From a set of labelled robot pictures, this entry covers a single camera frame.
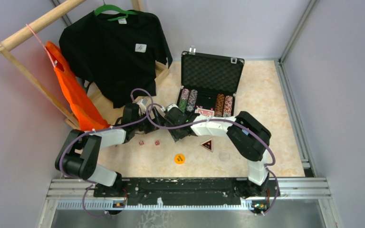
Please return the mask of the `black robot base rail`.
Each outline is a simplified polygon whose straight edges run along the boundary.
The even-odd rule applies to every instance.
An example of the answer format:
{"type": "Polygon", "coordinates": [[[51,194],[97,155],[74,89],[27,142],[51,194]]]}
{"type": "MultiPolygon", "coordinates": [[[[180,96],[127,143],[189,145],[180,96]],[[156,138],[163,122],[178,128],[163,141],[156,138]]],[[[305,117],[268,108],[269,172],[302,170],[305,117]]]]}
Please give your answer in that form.
{"type": "Polygon", "coordinates": [[[250,197],[271,202],[275,196],[280,196],[280,191],[274,179],[258,186],[238,177],[123,178],[114,187],[94,187],[94,197],[121,197],[128,206],[151,206],[158,199],[165,206],[230,206],[250,197]]]}

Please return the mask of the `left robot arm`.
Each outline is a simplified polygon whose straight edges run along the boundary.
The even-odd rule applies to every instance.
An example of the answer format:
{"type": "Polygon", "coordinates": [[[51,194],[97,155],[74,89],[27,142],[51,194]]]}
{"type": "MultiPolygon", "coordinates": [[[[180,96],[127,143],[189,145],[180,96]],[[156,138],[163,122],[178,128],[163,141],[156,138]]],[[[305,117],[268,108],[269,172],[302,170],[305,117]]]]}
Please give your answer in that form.
{"type": "Polygon", "coordinates": [[[156,108],[146,116],[138,104],[129,103],[115,125],[105,131],[72,130],[56,158],[55,168],[71,178],[95,184],[99,189],[106,190],[107,196],[120,196],[126,191],[122,175],[98,164],[100,150],[125,144],[138,132],[151,133],[165,123],[156,108]]]}

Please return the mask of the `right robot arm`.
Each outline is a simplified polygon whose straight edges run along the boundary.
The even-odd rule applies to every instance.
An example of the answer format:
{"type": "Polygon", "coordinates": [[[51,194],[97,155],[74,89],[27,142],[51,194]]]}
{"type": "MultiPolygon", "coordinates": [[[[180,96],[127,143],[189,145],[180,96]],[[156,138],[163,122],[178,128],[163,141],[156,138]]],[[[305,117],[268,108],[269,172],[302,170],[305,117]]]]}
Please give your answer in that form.
{"type": "Polygon", "coordinates": [[[246,181],[234,184],[239,197],[260,196],[267,192],[269,172],[265,154],[271,138],[270,131],[245,111],[231,117],[207,117],[194,113],[187,115],[177,107],[165,112],[165,127],[175,141],[187,136],[216,136],[230,139],[237,151],[247,160],[246,181]]]}

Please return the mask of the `black aluminium poker case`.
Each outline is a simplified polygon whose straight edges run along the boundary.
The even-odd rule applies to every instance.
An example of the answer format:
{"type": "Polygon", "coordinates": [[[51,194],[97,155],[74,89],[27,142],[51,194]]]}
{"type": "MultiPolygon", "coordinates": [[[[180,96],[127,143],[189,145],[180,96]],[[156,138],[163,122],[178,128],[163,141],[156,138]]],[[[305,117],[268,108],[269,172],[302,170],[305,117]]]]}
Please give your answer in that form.
{"type": "Polygon", "coordinates": [[[191,47],[181,54],[181,89],[179,91],[177,106],[182,90],[197,90],[198,96],[195,109],[186,114],[196,113],[198,108],[213,110],[218,94],[233,97],[232,114],[234,115],[236,93],[239,87],[245,60],[238,57],[226,57],[204,54],[194,51],[191,47]]]}

